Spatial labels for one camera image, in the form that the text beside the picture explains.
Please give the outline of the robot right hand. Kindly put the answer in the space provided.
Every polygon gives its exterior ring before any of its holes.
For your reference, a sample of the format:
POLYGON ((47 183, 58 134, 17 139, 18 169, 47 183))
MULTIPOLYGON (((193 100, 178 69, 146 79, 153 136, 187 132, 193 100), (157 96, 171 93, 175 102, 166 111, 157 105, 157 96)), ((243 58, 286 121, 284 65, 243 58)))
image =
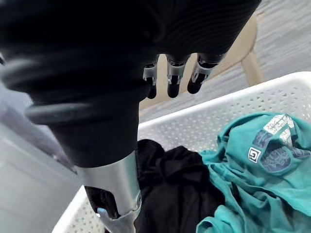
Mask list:
POLYGON ((111 233, 133 233, 139 104, 156 96, 159 55, 168 95, 197 93, 258 0, 3 0, 0 79, 27 94, 25 111, 48 126, 77 168, 92 209, 111 233))

